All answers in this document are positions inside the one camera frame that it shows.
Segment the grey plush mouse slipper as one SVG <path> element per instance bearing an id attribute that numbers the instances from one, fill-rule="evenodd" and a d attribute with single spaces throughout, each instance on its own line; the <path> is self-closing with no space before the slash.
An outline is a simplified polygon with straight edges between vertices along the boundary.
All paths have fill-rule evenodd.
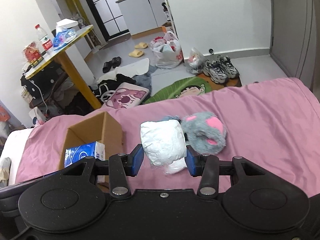
<path id="1" fill-rule="evenodd" d="M 181 120 L 189 145 L 199 154 L 217 155 L 226 146 L 227 129 L 212 112 L 199 112 Z"/>

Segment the blue tissue pack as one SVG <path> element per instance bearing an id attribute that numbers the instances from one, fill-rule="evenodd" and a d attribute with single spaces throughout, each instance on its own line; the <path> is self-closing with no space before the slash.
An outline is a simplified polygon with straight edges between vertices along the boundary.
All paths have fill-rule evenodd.
<path id="1" fill-rule="evenodd" d="M 98 141 L 88 144 L 71 147 L 65 151 L 64 167 L 68 167 L 73 163 L 85 157 L 94 157 L 95 159 L 105 160 L 105 145 Z"/>

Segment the white soft bundle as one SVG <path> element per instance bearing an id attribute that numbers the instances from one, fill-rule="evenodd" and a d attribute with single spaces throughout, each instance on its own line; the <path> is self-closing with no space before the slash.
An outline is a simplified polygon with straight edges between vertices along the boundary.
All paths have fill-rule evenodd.
<path id="1" fill-rule="evenodd" d="M 153 167 L 170 165 L 187 156 L 184 133 L 177 120 L 142 123 L 140 140 Z"/>

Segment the blue denim cloth toy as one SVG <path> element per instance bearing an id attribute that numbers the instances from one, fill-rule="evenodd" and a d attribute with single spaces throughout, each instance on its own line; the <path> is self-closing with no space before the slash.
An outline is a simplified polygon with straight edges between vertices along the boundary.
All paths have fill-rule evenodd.
<path id="1" fill-rule="evenodd" d="M 165 116 L 165 117 L 163 117 L 163 118 L 161 119 L 161 121 L 168 121 L 168 120 L 177 120 L 178 122 L 181 122 L 179 116 L 167 115 L 167 116 Z"/>

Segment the clear plastic bag packet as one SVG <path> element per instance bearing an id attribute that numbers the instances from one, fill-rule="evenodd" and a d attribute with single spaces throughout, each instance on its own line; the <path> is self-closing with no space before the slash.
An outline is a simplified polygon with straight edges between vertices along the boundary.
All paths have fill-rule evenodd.
<path id="1" fill-rule="evenodd" d="M 171 175 L 181 172 L 187 168 L 185 159 L 181 158 L 179 160 L 173 161 L 171 164 L 164 165 L 164 174 Z"/>

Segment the cardboard box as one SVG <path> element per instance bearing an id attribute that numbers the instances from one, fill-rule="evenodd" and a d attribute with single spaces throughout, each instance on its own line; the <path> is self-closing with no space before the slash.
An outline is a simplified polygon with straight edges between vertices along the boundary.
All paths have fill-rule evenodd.
<path id="1" fill-rule="evenodd" d="M 63 169 L 67 149 L 91 142 L 105 145 L 105 158 L 123 152 L 124 136 L 119 122 L 107 112 L 101 112 L 67 128 L 58 169 Z"/>

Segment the black clothing pile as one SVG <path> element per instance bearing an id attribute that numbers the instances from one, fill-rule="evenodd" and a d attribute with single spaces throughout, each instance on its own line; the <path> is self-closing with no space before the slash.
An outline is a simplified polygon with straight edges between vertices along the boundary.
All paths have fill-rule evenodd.
<path id="1" fill-rule="evenodd" d="M 99 100 L 101 104 L 104 104 L 117 90 L 122 83 L 136 84 L 136 81 L 123 74 L 117 74 L 116 79 L 102 80 L 98 84 L 89 86 L 94 96 Z"/>

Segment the grey sneaker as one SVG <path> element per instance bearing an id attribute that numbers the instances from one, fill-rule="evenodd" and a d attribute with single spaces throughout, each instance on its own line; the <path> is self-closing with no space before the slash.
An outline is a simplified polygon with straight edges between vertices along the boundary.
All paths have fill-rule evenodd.
<path id="1" fill-rule="evenodd" d="M 203 73 L 205 76 L 210 77 L 210 79 L 217 84 L 227 83 L 229 77 L 224 72 L 224 70 L 220 67 L 220 64 L 216 61 L 206 60 L 203 67 Z"/>
<path id="2" fill-rule="evenodd" d="M 239 77 L 239 71 L 232 64 L 230 57 L 219 55 L 217 57 L 217 61 L 230 79 L 236 79 Z"/>

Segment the small clear trash bag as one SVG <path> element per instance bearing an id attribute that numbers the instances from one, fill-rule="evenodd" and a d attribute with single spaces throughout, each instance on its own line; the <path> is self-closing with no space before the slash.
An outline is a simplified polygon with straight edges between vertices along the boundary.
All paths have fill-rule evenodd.
<path id="1" fill-rule="evenodd" d="M 206 58 L 204 55 L 196 48 L 192 48 L 185 63 L 187 71 L 190 74 L 201 74 L 203 72 L 205 61 Z"/>

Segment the black slipper right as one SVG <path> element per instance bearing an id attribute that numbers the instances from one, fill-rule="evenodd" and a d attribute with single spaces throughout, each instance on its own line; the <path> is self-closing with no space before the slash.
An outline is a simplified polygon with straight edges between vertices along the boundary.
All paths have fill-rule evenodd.
<path id="1" fill-rule="evenodd" d="M 121 65 L 121 62 L 122 62 L 122 59 L 121 57 L 114 57 L 111 61 L 111 64 L 112 64 L 112 68 L 116 68 L 116 67 L 119 67 Z"/>

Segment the yellow slipper near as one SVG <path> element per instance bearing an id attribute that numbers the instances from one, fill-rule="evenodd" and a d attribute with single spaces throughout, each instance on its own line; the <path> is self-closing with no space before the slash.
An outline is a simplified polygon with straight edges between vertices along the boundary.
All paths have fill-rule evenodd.
<path id="1" fill-rule="evenodd" d="M 144 55 L 144 51 L 139 49 L 135 49 L 129 53 L 129 57 L 132 57 L 132 58 L 139 58 L 139 57 L 142 57 L 143 55 Z"/>

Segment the white red plastic bag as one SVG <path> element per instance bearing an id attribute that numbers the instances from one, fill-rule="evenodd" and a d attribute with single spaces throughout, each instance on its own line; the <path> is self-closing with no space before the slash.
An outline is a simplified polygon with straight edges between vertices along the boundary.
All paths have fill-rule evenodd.
<path id="1" fill-rule="evenodd" d="M 183 61 L 183 53 L 177 36 L 168 31 L 163 37 L 154 38 L 149 47 L 155 56 L 155 66 L 161 69 L 176 68 Z"/>

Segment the water bottle red label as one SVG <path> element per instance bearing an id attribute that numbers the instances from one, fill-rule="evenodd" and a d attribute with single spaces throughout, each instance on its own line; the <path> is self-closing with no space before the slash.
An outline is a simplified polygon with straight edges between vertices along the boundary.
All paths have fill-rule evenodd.
<path id="1" fill-rule="evenodd" d="M 36 30 L 39 42 L 43 46 L 44 50 L 46 51 L 46 53 L 51 54 L 54 50 L 54 47 L 49 35 L 39 24 L 35 26 L 35 30 Z"/>

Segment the red snack jar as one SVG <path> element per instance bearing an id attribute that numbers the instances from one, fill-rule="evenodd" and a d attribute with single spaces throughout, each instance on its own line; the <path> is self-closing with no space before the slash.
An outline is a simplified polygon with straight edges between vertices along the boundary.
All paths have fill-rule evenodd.
<path id="1" fill-rule="evenodd" d="M 32 67 L 38 66 L 44 60 L 35 41 L 27 45 L 22 51 L 22 54 Z"/>

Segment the white kitchen cabinet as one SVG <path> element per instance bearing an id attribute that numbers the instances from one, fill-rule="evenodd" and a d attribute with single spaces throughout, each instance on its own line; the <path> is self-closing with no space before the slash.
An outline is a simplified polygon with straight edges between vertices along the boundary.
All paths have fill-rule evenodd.
<path id="1" fill-rule="evenodd" d="M 167 22 L 162 4 L 165 0 L 118 0 L 116 3 L 133 39 L 162 30 Z"/>

